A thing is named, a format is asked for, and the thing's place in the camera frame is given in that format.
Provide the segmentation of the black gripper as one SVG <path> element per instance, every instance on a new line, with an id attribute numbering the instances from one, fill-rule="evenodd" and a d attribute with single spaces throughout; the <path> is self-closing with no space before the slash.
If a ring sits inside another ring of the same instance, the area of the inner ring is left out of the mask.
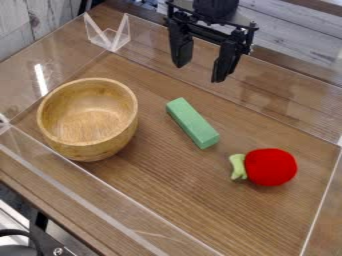
<path id="1" fill-rule="evenodd" d="M 221 45 L 211 82 L 223 82 L 241 55 L 251 51 L 259 27 L 238 11 L 239 0 L 166 0 L 171 59 L 182 68 L 193 59 L 198 37 Z"/>

